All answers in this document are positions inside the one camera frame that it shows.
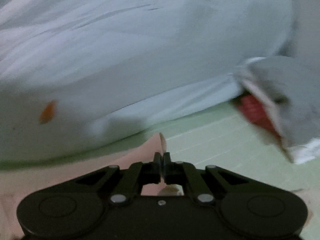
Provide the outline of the beige shirt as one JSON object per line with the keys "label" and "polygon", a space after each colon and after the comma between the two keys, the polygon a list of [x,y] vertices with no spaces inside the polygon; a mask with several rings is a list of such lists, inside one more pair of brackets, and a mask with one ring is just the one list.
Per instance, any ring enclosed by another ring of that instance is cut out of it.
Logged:
{"label": "beige shirt", "polygon": [[137,148],[111,153],[98,158],[51,167],[32,167],[17,171],[1,172],[1,239],[21,239],[23,231],[16,217],[19,202],[28,194],[74,179],[108,165],[129,168],[132,163],[152,161],[156,152],[167,151],[162,133],[154,134]]}

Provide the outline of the light blue carrot-print quilt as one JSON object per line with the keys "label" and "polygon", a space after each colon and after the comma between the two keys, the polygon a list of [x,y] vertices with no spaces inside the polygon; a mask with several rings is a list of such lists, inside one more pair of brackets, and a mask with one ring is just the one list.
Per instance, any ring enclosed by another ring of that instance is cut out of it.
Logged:
{"label": "light blue carrot-print quilt", "polygon": [[236,97],[293,0],[1,0],[1,164],[80,153]]}

